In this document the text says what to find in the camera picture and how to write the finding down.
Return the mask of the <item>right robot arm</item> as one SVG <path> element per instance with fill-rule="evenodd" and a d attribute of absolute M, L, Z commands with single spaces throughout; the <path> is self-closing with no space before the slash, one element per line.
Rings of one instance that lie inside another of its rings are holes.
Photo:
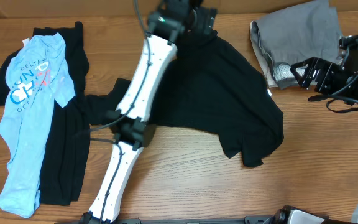
<path fill-rule="evenodd" d="M 311 57 L 293 64 L 290 71 L 299 86 L 307 89 L 316 83 L 315 96 L 309 101 L 326 101 L 326 107 L 341 100 L 350 107 L 341 113 L 358 111 L 358 35 L 342 37 L 339 40 L 342 62 L 336 64 L 322 58 Z M 358 223 L 358 204 L 351 216 L 351 223 Z"/>

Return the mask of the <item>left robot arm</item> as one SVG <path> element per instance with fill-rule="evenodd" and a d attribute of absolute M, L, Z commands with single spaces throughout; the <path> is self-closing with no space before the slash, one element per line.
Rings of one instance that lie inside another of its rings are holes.
<path fill-rule="evenodd" d="M 177 42 L 187 33 L 209 34 L 217 14 L 201 1 L 161 1 L 143 21 L 139 3 L 134 2 L 144 45 L 131 83 L 111 112 L 115 128 L 112 152 L 100 190 L 79 223 L 114 223 L 120 212 L 124 189 L 136 160 L 155 132 L 149 125 L 155 93 L 163 74 L 177 53 Z"/>

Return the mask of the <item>black t-shirt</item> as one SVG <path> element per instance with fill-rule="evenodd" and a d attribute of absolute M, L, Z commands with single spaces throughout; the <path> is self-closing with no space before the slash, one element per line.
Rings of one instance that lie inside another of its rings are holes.
<path fill-rule="evenodd" d="M 262 165 L 284 139 L 283 112 L 265 78 L 216 31 L 178 43 L 153 100 L 150 124 L 217 134 L 227 157 Z"/>

